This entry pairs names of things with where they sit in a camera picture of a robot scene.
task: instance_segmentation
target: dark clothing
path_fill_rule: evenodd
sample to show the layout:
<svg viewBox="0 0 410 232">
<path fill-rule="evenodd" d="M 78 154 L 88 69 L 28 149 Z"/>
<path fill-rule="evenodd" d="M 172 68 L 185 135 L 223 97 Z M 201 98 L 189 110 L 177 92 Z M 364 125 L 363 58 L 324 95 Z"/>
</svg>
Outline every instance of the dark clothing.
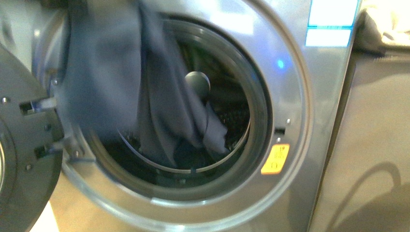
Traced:
<svg viewBox="0 0 410 232">
<path fill-rule="evenodd" d="M 220 160 L 226 128 L 186 83 L 188 73 L 162 19 L 141 1 L 69 1 L 71 34 L 63 105 L 72 121 L 109 140 L 132 132 L 141 153 L 178 167 L 181 144 Z"/>
</svg>

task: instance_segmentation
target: warning sticker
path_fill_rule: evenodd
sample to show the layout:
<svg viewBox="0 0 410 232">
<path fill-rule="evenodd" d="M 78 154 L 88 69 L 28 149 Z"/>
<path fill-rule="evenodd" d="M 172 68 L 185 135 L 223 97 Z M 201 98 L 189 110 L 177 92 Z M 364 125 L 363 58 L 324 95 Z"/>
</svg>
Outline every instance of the warning sticker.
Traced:
<svg viewBox="0 0 410 232">
<path fill-rule="evenodd" d="M 262 175 L 279 174 L 285 165 L 289 153 L 289 144 L 276 144 L 272 147 L 265 165 L 261 169 Z"/>
</svg>

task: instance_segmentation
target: front-loading washing machine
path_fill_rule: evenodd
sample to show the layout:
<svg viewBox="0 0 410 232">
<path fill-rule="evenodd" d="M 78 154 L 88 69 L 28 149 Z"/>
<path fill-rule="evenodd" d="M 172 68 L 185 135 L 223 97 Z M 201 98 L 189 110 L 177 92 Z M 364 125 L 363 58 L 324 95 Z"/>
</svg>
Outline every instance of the front-loading washing machine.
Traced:
<svg viewBox="0 0 410 232">
<path fill-rule="evenodd" d="M 59 104 L 71 36 L 64 4 L 3 1 L 15 39 L 3 33 L 0 48 L 0 230 L 30 228 L 62 170 L 135 231 L 306 231 L 360 1 L 147 2 L 188 71 L 208 76 L 229 155 L 170 168 L 144 156 L 132 133 L 104 142 L 77 127 Z"/>
</svg>

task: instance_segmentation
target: washing machine door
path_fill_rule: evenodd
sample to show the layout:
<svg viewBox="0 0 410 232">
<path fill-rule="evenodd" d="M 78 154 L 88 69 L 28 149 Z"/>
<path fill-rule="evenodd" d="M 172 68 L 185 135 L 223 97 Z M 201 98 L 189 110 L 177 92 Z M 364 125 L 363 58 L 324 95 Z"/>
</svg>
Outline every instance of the washing machine door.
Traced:
<svg viewBox="0 0 410 232">
<path fill-rule="evenodd" d="M 0 231 L 28 231 L 59 178 L 63 137 L 54 100 L 0 46 Z"/>
</svg>

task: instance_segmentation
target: white label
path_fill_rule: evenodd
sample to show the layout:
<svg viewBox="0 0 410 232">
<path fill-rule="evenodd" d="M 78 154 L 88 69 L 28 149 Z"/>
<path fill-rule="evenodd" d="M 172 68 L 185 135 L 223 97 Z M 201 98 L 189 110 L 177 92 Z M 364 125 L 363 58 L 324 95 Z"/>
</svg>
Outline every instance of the white label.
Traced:
<svg viewBox="0 0 410 232">
<path fill-rule="evenodd" d="M 307 34 L 306 46 L 346 47 L 351 29 L 308 29 Z"/>
<path fill-rule="evenodd" d="M 351 27 L 358 0 L 312 0 L 309 26 Z"/>
</svg>

